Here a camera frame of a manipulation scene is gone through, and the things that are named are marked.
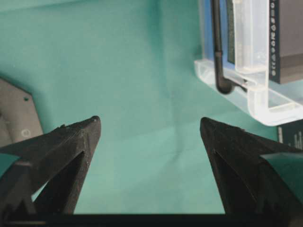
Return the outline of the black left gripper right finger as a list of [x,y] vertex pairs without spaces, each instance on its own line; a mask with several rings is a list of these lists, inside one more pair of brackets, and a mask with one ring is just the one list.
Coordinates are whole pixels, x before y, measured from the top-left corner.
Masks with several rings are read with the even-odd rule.
[[208,117],[200,134],[226,214],[302,215],[301,150]]

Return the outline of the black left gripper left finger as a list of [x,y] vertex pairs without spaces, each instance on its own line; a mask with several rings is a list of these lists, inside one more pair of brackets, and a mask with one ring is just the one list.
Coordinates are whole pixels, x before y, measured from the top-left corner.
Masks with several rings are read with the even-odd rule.
[[0,211],[72,214],[101,137],[93,116],[0,149],[17,157],[0,178]]

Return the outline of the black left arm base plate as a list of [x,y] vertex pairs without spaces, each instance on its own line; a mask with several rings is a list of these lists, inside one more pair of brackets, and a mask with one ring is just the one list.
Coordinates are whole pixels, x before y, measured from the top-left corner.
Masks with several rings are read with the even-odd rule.
[[43,134],[31,94],[0,80],[0,146]]

